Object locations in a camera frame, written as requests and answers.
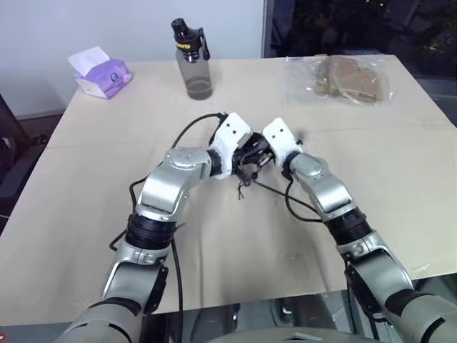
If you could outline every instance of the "water bottle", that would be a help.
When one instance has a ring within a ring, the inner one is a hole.
[[[176,41],[176,60],[186,85],[187,94],[195,100],[211,96],[209,76],[209,50],[203,28],[191,29],[182,18],[171,22]]]

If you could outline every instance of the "wooden table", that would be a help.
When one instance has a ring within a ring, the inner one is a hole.
[[[284,63],[212,61],[206,101],[187,97],[174,62],[130,63],[134,80],[108,101],[78,90],[0,238],[0,324],[71,321],[98,301],[114,258],[108,243],[131,210],[128,185],[187,122],[215,111],[235,111],[256,131],[282,116],[413,278],[455,272],[456,132],[445,115],[394,56],[386,72],[398,93],[388,106],[284,106]],[[211,120],[181,145],[206,146]],[[272,167],[261,181],[285,188]],[[176,234],[185,309],[345,288],[325,226],[296,221],[281,197],[256,186],[239,201],[237,186],[212,179],[191,194]],[[293,195],[306,198],[298,187]],[[178,309],[172,256],[167,264],[159,312]]]

